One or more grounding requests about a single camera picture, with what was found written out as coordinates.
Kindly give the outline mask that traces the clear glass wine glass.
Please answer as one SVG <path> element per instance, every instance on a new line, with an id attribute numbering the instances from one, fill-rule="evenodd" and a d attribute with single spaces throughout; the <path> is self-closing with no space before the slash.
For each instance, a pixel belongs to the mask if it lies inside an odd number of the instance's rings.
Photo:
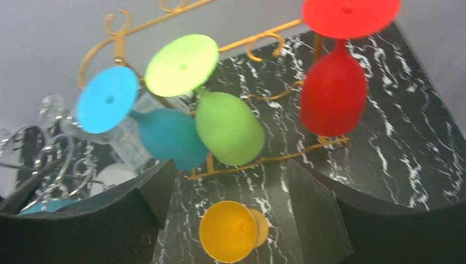
<path id="1" fill-rule="evenodd" d="M 100 145 L 110 144 L 123 134 L 119 126 L 100 134 L 85 132 L 77 121 L 74 110 L 65 109 L 64 100 L 58 93 L 50 93 L 41 100 L 37 122 L 44 128 L 52 127 L 57 123 L 62 132 Z"/>

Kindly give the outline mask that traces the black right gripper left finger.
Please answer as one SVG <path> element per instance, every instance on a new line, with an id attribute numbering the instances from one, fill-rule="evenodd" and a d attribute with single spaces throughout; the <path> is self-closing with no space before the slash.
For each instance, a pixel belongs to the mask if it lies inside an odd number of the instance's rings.
<path id="1" fill-rule="evenodd" d="M 151 263 L 173 161 L 55 212 L 1 214 L 1 263 Z"/>

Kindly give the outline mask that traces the chrome spiral glass rack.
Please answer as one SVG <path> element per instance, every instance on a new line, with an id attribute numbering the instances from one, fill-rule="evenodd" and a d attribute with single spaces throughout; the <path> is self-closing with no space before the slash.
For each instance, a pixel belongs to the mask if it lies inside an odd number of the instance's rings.
<path id="1" fill-rule="evenodd" d="M 1 167 L 26 171 L 30 176 L 13 185 L 14 191 L 5 199 L 1 199 L 1 212 L 18 215 L 40 201 L 74 199 L 79 201 L 90 196 L 85 190 L 89 184 L 101 186 L 107 190 L 109 185 L 96 179 L 97 171 L 93 165 L 88 165 L 84 172 L 79 171 L 81 165 L 90 164 L 89 158 L 81 158 L 73 163 L 71 174 L 66 171 L 72 164 L 75 153 L 75 143 L 71 136 L 61 133 L 51 137 L 46 129 L 38 125 L 24 125 L 14 133 L 1 136 L 1 153 L 9 145 L 14 145 L 20 132 L 30 128 L 38 128 L 44 146 L 39 150 L 31 167 L 1 162 Z"/>

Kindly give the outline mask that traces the blue plastic goblet back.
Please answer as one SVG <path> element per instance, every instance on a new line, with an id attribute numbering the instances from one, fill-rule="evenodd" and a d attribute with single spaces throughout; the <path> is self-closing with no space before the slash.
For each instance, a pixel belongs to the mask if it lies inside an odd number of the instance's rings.
<path id="1" fill-rule="evenodd" d="M 81 92 L 75 113 L 83 130 L 106 133 L 126 117 L 138 124 L 144 149 L 156 160 L 173 160 L 177 169 L 189 171 L 200 166 L 209 151 L 201 141 L 194 119 L 179 109 L 158 108 L 142 113 L 133 110 L 139 78 L 124 66 L 98 73 Z"/>

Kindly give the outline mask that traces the blue plastic goblet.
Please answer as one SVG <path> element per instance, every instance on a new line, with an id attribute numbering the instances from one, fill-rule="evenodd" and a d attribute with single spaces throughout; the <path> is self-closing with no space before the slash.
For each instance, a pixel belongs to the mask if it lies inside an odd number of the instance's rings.
<path id="1" fill-rule="evenodd" d="M 194 119 L 179 109 L 158 108 L 142 113 L 133 110 L 139 78 L 124 66 L 98 73 L 81 92 L 75 113 L 83 130 L 106 133 L 126 117 L 138 124 L 144 149 L 156 160 L 173 160 L 177 169 L 189 171 L 200 166 L 209 151 L 201 141 Z"/>
<path id="2" fill-rule="evenodd" d="M 64 206 L 74 204 L 76 202 L 77 200 L 74 199 L 40 201 L 33 206 L 20 211 L 18 215 L 26 215 L 42 211 L 55 212 Z"/>

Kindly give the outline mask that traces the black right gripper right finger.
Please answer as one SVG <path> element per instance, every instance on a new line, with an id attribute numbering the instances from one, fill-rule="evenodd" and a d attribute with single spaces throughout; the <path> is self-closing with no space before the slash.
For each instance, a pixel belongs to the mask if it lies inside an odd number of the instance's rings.
<path id="1" fill-rule="evenodd" d="M 465 203 L 422 211 L 286 165 L 305 263 L 465 263 Z"/>

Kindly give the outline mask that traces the red plastic goblet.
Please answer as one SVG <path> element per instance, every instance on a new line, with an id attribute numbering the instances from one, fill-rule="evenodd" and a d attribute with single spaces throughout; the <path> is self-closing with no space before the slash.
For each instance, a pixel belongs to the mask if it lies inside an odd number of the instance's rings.
<path id="1" fill-rule="evenodd" d="M 302 86 L 300 118 L 308 130 L 335 137 L 358 125 L 368 84 L 346 43 L 389 26 L 400 6 L 400 1 L 305 1 L 304 22 L 336 41 L 334 49 L 313 64 Z"/>

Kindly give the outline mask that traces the green plastic goblet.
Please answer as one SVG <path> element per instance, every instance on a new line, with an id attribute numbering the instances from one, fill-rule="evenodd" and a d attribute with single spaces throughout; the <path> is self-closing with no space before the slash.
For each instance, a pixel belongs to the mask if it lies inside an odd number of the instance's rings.
<path id="1" fill-rule="evenodd" d="M 218 60 L 219 47 L 211 37 L 181 36 L 155 53 L 146 67 L 145 83 L 149 92 L 162 97 L 195 91 L 199 95 L 195 126 L 200 139 L 220 162 L 240 166 L 259 156 L 265 132 L 243 100 L 204 87 Z"/>

